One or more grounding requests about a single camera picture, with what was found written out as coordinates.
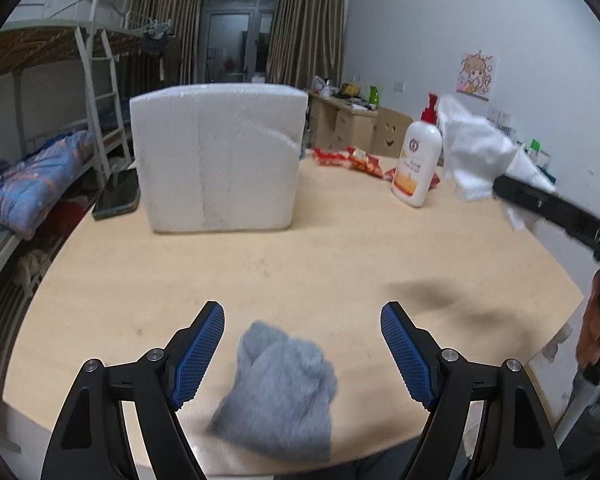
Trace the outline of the person's right hand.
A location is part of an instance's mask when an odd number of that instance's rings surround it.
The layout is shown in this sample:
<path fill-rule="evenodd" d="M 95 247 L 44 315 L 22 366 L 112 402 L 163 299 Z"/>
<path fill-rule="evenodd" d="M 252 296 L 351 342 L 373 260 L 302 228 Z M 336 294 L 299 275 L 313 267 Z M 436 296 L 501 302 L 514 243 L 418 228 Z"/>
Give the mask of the person's right hand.
<path fill-rule="evenodd" d="M 595 364 L 600 358 L 600 270 L 595 273 L 592 281 L 577 343 L 576 357 L 580 368 Z"/>

